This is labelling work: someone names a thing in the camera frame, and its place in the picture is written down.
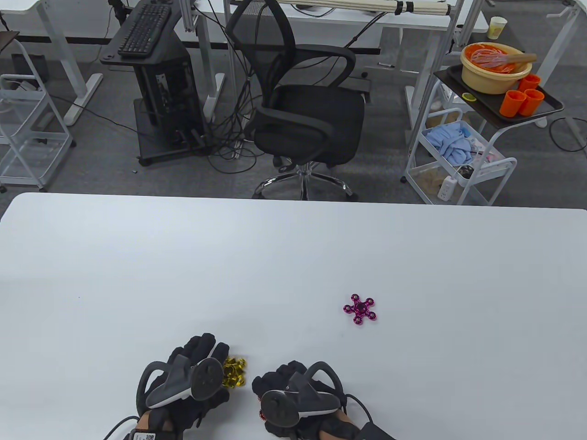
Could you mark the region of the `person's right hand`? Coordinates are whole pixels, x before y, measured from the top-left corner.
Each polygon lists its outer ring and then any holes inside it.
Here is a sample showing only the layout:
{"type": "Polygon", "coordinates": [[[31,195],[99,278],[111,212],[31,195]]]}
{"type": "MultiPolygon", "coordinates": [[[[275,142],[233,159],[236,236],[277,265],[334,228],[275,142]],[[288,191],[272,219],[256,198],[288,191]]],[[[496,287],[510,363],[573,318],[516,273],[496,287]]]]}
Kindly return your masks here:
{"type": "MultiPolygon", "coordinates": [[[[281,365],[276,371],[264,373],[252,381],[252,391],[261,400],[263,394],[272,390],[283,391],[287,387],[294,373],[304,374],[307,368],[299,361],[292,360],[288,364],[281,365]]],[[[360,433],[358,428],[346,415],[347,398],[341,390],[337,390],[319,380],[310,380],[312,387],[319,392],[334,394],[339,398],[342,406],[335,412],[327,415],[319,415],[300,419],[292,428],[282,428],[270,423],[262,410],[259,417],[264,421],[266,431],[277,438],[290,440],[354,440],[360,433]]]]}

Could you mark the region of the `person's left hand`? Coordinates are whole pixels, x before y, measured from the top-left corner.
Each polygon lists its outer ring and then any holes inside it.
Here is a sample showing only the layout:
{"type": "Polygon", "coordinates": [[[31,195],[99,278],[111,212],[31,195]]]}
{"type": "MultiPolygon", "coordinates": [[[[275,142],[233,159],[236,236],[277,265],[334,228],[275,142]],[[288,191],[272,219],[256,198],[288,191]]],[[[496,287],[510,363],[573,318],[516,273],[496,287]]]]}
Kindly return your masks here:
{"type": "Polygon", "coordinates": [[[212,409],[229,400],[222,382],[229,346],[214,335],[193,336],[166,362],[149,363],[139,380],[139,420],[130,440],[181,440],[212,409]]]}

